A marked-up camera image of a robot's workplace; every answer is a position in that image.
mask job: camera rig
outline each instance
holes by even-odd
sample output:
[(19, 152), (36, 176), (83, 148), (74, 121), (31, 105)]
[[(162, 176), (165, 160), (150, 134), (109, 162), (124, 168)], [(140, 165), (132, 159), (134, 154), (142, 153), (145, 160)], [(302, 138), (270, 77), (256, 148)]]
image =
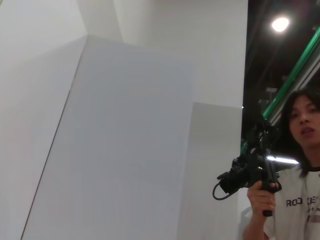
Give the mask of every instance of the camera rig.
[[(274, 144), (281, 136), (280, 130), (272, 126), (263, 117), (256, 122), (255, 127), (247, 134), (247, 147), (243, 153), (232, 161), (230, 171), (217, 177), (219, 183), (215, 185), (212, 195), (216, 200), (224, 200), (240, 188), (249, 188), (257, 181), (262, 181), (261, 190), (276, 193), (282, 189), (278, 181), (279, 175), (276, 172), (274, 162), (268, 160), (273, 155)], [(271, 183), (278, 183), (279, 188), (271, 187)], [(220, 186), (228, 194), (225, 197), (215, 196), (216, 188)], [(273, 212), (264, 210), (263, 215), (270, 217)]]

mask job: white surface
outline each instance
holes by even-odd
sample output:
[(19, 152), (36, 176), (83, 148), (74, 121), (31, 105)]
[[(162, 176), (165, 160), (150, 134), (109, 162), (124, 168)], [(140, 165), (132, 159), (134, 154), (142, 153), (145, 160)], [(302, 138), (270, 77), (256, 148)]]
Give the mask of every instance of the white surface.
[(4, 0), (0, 73), (86, 34), (75, 0)]
[(192, 75), (89, 37), (23, 240), (174, 240)]
[(248, 0), (115, 0), (123, 40), (191, 59), (195, 102), (241, 108)]
[(85, 38), (0, 72), (0, 239), (21, 238)]
[(123, 41), (114, 0), (76, 0), (90, 35)]
[(237, 194), (217, 201), (212, 191), (240, 153), (241, 116), (239, 108), (193, 104), (177, 240), (236, 239)]

